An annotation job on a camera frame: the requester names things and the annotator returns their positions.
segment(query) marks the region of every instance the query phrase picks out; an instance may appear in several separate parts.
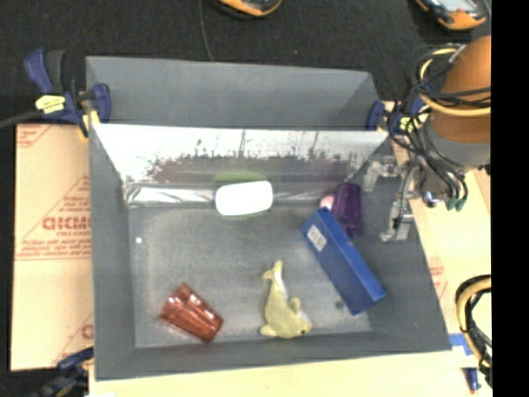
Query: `gray box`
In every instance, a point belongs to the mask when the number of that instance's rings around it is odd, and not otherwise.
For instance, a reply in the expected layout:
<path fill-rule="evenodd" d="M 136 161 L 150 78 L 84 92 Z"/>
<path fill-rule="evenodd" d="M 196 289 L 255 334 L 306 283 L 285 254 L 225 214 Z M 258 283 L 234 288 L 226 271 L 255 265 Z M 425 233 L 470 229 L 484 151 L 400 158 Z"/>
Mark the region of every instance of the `gray box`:
<path fill-rule="evenodd" d="M 339 69 L 90 57 L 87 75 L 88 86 L 109 86 L 111 123 L 338 132 L 352 146 L 355 135 L 369 134 L 363 125 L 377 99 L 369 74 Z M 129 181 L 110 151 L 119 146 L 117 135 L 103 137 L 104 128 L 90 136 L 99 380 L 450 349 L 416 229 L 408 242 L 378 239 L 397 180 L 381 180 L 364 194 L 365 234 L 355 239 L 388 295 L 351 317 L 298 230 L 315 200 L 279 204 L 239 223 L 219 218 L 212 207 L 131 204 L 127 185 L 146 183 Z M 369 153 L 390 151 L 387 142 L 376 147 Z M 361 179 L 361 165 L 351 180 Z M 258 334 L 268 290 L 260 276 L 279 258 L 291 296 L 300 297 L 317 325 L 306 337 Z M 166 293 L 181 280 L 226 318 L 209 344 L 155 320 Z"/>

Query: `black carpet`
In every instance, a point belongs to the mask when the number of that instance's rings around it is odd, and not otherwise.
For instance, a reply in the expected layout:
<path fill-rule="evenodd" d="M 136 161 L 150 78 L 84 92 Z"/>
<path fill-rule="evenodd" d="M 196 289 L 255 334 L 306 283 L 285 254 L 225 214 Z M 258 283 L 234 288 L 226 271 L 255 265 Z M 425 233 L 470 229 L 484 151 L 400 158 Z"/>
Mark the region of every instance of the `black carpet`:
<path fill-rule="evenodd" d="M 270 17 L 252 21 L 231 18 L 209 0 L 0 0 L 0 120 L 31 110 L 38 91 L 22 61 L 40 47 L 66 50 L 63 78 L 78 88 L 86 55 L 140 55 L 365 70 L 380 98 L 395 99 L 403 97 L 419 46 L 490 33 L 491 22 L 471 33 L 445 32 L 410 0 L 284 0 Z M 12 128 L 0 131 L 2 397 L 26 395 L 53 375 L 8 371 L 13 144 Z"/>

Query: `red plastic cup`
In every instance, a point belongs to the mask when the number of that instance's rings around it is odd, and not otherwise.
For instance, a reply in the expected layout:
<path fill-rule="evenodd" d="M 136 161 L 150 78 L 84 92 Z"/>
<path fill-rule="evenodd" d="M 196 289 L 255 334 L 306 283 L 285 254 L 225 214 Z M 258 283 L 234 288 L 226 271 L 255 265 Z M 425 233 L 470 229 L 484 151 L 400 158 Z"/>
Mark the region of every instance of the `red plastic cup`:
<path fill-rule="evenodd" d="M 191 287 L 182 283 L 165 301 L 160 319 L 210 342 L 224 320 Z"/>

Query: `blue rectangular block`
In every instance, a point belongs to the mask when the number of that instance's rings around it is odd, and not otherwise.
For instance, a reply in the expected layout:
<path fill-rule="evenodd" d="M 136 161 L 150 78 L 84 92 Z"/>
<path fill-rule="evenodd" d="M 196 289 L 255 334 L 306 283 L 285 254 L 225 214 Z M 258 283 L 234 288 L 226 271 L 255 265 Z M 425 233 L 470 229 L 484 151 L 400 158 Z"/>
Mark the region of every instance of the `blue rectangular block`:
<path fill-rule="evenodd" d="M 301 231 L 353 315 L 385 297 L 385 289 L 328 208 L 319 208 Z"/>

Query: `yellow plush animal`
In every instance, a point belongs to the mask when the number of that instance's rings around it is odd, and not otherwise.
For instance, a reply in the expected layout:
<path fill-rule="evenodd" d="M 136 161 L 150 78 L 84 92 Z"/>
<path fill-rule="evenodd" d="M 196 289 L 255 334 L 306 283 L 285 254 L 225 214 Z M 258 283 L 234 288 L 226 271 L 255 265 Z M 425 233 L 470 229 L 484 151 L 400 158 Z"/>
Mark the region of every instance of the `yellow plush animal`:
<path fill-rule="evenodd" d="M 309 333 L 312 324 L 300 309 L 299 299 L 288 301 L 283 281 L 283 262 L 276 261 L 274 267 L 264 273 L 263 278 L 272 281 L 272 285 L 264 308 L 267 323 L 261 327 L 261 334 L 267 337 L 293 338 Z"/>

